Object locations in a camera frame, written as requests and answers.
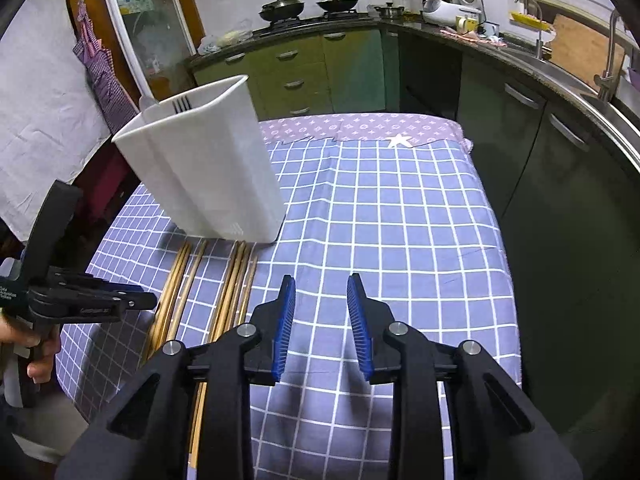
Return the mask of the white plastic utensil holder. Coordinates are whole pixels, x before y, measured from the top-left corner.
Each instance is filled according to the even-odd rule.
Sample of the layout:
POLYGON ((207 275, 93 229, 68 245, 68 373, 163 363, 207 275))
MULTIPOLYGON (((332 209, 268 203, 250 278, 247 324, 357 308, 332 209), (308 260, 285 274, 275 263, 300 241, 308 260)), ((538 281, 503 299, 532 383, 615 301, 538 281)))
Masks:
POLYGON ((186 234, 270 244, 285 206, 248 78, 236 75, 150 105, 113 141, 165 214, 186 234), (186 96, 192 110, 176 114, 186 96))

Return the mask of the white hanging sheet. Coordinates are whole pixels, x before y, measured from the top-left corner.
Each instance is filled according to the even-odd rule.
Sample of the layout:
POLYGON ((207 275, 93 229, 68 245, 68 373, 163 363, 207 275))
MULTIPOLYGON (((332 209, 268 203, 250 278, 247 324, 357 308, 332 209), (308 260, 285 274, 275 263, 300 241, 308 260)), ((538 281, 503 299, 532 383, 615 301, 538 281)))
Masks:
POLYGON ((75 44, 66 0, 26 0, 1 39, 1 219, 21 242, 111 135, 75 44))

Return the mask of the purple checkered apron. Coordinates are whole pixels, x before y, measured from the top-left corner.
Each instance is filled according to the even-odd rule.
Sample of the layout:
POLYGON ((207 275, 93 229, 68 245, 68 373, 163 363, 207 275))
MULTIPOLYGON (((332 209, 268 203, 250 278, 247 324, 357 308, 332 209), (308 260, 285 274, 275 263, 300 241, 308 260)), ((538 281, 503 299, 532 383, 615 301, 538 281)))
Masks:
POLYGON ((137 116, 138 109, 115 74, 111 50, 94 33, 85 0, 78 0, 77 24, 79 36, 74 55, 85 66, 89 86, 110 133, 116 134, 137 116))

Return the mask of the green lower cabinets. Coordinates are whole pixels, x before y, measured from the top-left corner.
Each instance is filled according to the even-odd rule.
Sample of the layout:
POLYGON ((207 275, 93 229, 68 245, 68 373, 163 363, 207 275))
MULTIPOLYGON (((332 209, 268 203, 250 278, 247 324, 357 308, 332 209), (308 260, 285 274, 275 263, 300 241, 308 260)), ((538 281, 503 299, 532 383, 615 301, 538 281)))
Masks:
POLYGON ((565 70, 422 25, 265 37, 191 65, 245 75, 262 119, 406 112, 453 119, 506 244, 524 387, 555 429, 639 421, 639 125, 565 70))

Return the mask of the blue checkered tablecloth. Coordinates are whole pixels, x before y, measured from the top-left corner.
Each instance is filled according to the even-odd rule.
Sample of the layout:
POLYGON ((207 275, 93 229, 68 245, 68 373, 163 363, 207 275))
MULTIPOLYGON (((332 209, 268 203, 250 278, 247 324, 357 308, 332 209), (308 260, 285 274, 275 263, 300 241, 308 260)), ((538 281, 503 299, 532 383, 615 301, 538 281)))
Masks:
POLYGON ((253 249, 250 305, 296 283, 280 382, 250 394, 259 479, 382 479, 393 389, 359 370, 346 289, 367 294, 428 338, 477 340, 513 378, 521 352, 498 222, 453 122, 348 114, 262 124, 286 216, 253 249))

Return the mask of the glass sliding door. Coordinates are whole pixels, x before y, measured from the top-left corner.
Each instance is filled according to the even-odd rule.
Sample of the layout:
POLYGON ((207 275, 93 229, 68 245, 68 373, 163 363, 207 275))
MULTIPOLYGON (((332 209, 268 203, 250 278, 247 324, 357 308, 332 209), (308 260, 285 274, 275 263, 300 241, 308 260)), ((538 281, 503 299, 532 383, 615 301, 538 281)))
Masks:
POLYGON ((122 54, 142 96, 161 101, 194 86, 196 53, 179 0, 105 0, 122 54))

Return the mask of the white plastic bag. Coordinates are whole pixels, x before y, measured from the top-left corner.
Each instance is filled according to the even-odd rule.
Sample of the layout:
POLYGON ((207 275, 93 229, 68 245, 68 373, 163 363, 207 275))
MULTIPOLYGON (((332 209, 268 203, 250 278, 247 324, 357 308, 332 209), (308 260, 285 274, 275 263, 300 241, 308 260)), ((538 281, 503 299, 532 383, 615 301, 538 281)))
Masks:
POLYGON ((206 55, 209 53, 215 53, 223 48, 228 48, 240 44, 246 40, 253 38, 253 22, 251 20, 243 20, 236 23, 232 29, 228 32, 224 32, 221 35, 207 35, 205 36, 198 48, 198 55, 206 55))

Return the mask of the steel sink faucet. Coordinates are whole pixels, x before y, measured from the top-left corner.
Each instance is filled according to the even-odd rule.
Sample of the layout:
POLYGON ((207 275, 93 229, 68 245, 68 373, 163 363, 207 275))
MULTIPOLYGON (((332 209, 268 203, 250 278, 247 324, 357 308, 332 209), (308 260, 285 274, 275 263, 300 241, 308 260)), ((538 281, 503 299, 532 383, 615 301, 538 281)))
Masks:
POLYGON ((606 48, 606 61, 604 71, 593 76, 593 82, 598 87, 598 99, 602 102, 610 102, 617 89, 620 75, 614 70, 617 22, 620 12, 613 9, 608 20, 608 47, 606 48))

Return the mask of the left black wok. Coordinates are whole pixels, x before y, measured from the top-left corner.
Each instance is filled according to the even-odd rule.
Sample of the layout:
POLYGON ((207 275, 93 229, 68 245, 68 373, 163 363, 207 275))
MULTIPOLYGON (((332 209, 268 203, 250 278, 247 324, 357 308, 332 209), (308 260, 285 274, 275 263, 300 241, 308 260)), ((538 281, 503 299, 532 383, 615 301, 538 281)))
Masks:
POLYGON ((304 6, 300 0, 273 0, 262 6, 259 16, 270 23, 292 20, 302 14, 304 6))

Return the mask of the black wok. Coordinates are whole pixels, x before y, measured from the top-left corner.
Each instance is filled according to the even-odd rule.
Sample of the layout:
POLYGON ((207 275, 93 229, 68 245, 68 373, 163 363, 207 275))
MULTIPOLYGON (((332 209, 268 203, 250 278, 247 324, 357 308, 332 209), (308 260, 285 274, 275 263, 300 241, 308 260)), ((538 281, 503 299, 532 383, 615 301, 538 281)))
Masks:
POLYGON ((262 6, 259 16, 270 23, 292 20, 302 14, 304 6, 300 0, 273 0, 262 6))
POLYGON ((356 8, 358 0, 320 0, 318 7, 326 13, 350 12, 356 8))

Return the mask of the wooden cutting board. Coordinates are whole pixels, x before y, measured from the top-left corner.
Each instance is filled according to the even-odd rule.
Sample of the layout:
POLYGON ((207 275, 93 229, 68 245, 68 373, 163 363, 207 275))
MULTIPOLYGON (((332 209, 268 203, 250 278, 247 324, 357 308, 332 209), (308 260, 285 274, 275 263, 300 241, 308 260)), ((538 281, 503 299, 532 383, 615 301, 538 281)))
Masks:
POLYGON ((556 14, 553 20, 555 38, 550 42, 550 62, 598 91, 593 76, 604 71, 608 33, 575 21, 563 14, 556 14))

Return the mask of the yellow mug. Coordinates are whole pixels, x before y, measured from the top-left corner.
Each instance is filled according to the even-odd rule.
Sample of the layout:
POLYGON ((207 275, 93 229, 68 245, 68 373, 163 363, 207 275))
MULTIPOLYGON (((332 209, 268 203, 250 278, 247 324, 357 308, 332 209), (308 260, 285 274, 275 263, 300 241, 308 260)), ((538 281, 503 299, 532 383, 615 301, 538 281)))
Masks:
POLYGON ((477 18, 474 16, 457 15, 456 16, 456 31, 458 34, 464 35, 469 32, 476 32, 478 26, 477 18))

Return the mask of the right black wok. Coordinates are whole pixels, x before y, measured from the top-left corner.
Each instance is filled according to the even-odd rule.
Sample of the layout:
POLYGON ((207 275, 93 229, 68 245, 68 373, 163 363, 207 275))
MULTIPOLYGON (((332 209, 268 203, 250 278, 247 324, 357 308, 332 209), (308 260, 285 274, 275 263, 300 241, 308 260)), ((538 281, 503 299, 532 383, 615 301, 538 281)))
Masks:
POLYGON ((350 12, 356 8, 358 0, 320 0, 318 7, 326 13, 350 12))

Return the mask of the white rice cooker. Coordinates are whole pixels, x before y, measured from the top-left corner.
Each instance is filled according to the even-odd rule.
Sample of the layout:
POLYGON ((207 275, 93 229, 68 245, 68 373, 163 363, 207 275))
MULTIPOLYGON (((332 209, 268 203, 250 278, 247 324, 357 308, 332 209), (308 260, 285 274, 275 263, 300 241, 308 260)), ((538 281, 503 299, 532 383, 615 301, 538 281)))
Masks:
POLYGON ((457 18, 480 18, 483 14, 480 0, 424 0, 423 21, 438 26, 456 27, 457 18))

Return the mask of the small steel pot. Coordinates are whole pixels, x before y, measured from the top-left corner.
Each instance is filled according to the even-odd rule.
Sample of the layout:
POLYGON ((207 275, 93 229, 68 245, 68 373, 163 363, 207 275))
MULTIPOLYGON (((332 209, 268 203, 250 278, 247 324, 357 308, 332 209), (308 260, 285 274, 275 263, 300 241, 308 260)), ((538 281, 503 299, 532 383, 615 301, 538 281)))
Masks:
POLYGON ((401 20, 405 14, 405 8, 403 6, 394 6, 391 2, 386 3, 385 6, 375 6, 374 8, 382 20, 401 20))

